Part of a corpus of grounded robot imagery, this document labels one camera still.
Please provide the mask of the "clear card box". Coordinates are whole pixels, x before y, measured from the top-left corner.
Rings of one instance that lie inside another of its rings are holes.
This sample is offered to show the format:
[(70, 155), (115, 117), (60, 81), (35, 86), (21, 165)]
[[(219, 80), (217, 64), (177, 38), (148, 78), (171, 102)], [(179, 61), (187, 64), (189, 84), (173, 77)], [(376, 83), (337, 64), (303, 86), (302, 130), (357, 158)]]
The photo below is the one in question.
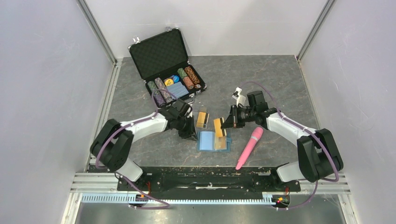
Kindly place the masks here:
[(209, 121), (209, 112), (206, 107), (201, 107), (198, 111), (196, 127), (207, 128)]

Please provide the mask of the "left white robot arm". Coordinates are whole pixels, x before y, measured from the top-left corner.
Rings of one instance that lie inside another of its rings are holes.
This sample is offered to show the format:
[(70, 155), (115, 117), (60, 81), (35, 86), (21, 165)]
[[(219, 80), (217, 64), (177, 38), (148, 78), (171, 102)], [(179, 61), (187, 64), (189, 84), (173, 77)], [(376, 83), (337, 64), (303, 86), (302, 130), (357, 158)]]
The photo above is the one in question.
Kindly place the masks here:
[(141, 190), (147, 178), (143, 169), (129, 158), (132, 144), (172, 129), (177, 130), (182, 139), (198, 139), (192, 106), (181, 99), (140, 119), (123, 122), (109, 119), (91, 144), (90, 152), (96, 157), (97, 168), (119, 173), (129, 180), (131, 187)]

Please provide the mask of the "gold credit card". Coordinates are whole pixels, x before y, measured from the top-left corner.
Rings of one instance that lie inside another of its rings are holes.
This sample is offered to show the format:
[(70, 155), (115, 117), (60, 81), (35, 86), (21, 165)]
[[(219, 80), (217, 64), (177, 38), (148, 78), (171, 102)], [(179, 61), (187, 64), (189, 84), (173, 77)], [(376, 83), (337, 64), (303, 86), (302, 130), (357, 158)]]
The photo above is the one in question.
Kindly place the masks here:
[(227, 149), (227, 137), (215, 137), (214, 138), (214, 150), (226, 150)]
[(213, 120), (215, 137), (221, 138), (226, 136), (226, 130), (222, 128), (224, 124), (224, 118), (216, 118)]

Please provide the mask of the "blue leather card holder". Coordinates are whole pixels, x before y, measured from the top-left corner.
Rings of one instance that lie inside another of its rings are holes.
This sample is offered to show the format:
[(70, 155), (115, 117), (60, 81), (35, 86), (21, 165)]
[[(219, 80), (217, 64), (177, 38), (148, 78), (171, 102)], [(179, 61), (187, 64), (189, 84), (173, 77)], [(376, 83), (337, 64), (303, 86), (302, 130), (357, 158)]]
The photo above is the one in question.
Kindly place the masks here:
[(226, 150), (214, 150), (214, 138), (215, 132), (212, 131), (201, 131), (198, 133), (197, 150), (203, 152), (230, 152), (232, 139), (227, 135), (227, 149)]

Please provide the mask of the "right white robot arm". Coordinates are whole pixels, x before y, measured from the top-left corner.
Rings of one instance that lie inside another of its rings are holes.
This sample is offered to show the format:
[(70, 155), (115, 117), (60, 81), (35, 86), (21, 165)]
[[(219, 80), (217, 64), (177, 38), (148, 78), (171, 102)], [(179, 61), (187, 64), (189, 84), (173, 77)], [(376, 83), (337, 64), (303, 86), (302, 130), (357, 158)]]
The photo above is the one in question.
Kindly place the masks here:
[(258, 130), (254, 131), (253, 140), (258, 140), (263, 131), (268, 130), (279, 134), (297, 148), (296, 162), (286, 163), (271, 171), (269, 183), (273, 189), (282, 190), (294, 180), (339, 180), (339, 171), (344, 164), (331, 131), (304, 126), (279, 109), (269, 108), (262, 91), (250, 92), (245, 97), (238, 87), (232, 97), (236, 104), (231, 106), (221, 128), (242, 128), (248, 122), (255, 122)]

